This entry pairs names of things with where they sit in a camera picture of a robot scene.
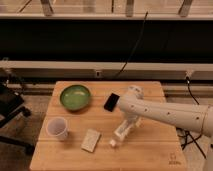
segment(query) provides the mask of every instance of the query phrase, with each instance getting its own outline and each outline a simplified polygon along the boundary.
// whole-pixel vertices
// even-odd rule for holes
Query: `wooden tabletop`
[[[73,84],[86,86],[92,94],[90,105],[78,112],[64,109],[59,101],[62,90]],[[165,101],[159,82],[57,82],[30,170],[186,171],[185,158],[173,126],[143,118],[141,126],[120,147],[110,147],[109,141],[123,116],[117,107],[108,112],[103,105],[111,93],[122,95],[130,85],[141,86],[146,100]],[[49,137],[45,131],[47,121],[56,116],[68,120],[69,136],[63,142]],[[86,131],[90,128],[102,134],[94,153],[81,149]]]

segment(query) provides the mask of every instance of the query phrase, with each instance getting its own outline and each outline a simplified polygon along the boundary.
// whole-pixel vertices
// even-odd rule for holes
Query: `paper cup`
[[[68,136],[67,120],[62,117],[55,117],[47,123],[47,134],[51,137],[63,141]]]

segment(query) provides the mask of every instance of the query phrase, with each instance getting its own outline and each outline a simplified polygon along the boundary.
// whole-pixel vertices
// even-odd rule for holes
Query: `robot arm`
[[[146,117],[163,123],[202,133],[213,140],[213,107],[177,103],[152,102],[142,99],[142,90],[138,86],[130,86],[120,97],[118,107],[124,112],[124,122],[115,131],[115,135],[123,141],[138,118]],[[213,162],[213,145],[210,146],[207,161]],[[210,162],[206,162],[206,171],[210,171]]]

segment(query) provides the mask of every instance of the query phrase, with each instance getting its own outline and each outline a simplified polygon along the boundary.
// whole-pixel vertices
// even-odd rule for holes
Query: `black smartphone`
[[[112,93],[104,104],[104,109],[112,112],[117,104],[118,99],[119,96],[117,94]]]

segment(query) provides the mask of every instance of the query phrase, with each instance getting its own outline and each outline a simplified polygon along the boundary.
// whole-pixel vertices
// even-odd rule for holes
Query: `black cable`
[[[126,65],[127,65],[128,62],[131,60],[132,56],[135,54],[135,51],[137,50],[138,45],[139,45],[139,43],[141,42],[141,40],[142,40],[142,38],[143,38],[144,28],[145,28],[145,22],[146,22],[146,20],[147,20],[148,14],[149,14],[149,13],[146,12],[145,17],[144,17],[144,20],[143,20],[143,25],[142,25],[141,31],[140,31],[140,33],[139,33],[139,37],[138,37],[138,39],[137,39],[137,41],[136,41],[136,43],[135,43],[135,45],[134,45],[134,47],[133,47],[133,49],[132,49],[130,55],[129,55],[129,57],[127,58],[125,64],[124,64],[123,67],[120,69],[120,71],[118,71],[118,73],[114,75],[113,79],[116,79],[116,78],[123,72],[123,70],[125,69]]]
[[[31,1],[32,0],[28,0],[18,12],[22,12],[30,4]]]
[[[191,92],[189,77],[186,77],[186,83],[187,83],[187,88],[188,88],[190,96],[194,99],[194,101],[196,102],[196,104],[199,105],[200,103],[197,101],[197,99],[193,96],[193,94]],[[202,134],[200,134],[198,137],[194,138],[189,131],[183,130],[181,128],[177,128],[177,129],[179,129],[181,132],[184,132],[183,136],[178,135],[179,137],[184,138],[184,143],[181,144],[182,149],[184,150],[187,145],[189,145],[191,143],[195,143],[195,145],[197,146],[197,148],[199,149],[199,151],[201,152],[201,154],[203,155],[203,157],[206,158],[205,153],[203,152],[202,148],[197,143],[197,140],[202,137]],[[192,141],[188,142],[188,136],[191,137]]]
[[[200,150],[200,152],[202,153],[203,157],[206,159],[206,155],[203,152],[202,148],[198,145],[197,141],[194,139],[194,137],[190,134],[189,132],[189,136],[191,137],[191,139],[193,140],[193,142],[195,143],[195,145],[197,146],[197,148]]]
[[[197,99],[193,96],[193,94],[191,92],[189,77],[186,77],[186,83],[187,83],[187,88],[188,88],[190,96],[194,99],[194,101],[197,103],[197,105],[199,105],[200,103],[197,101]]]

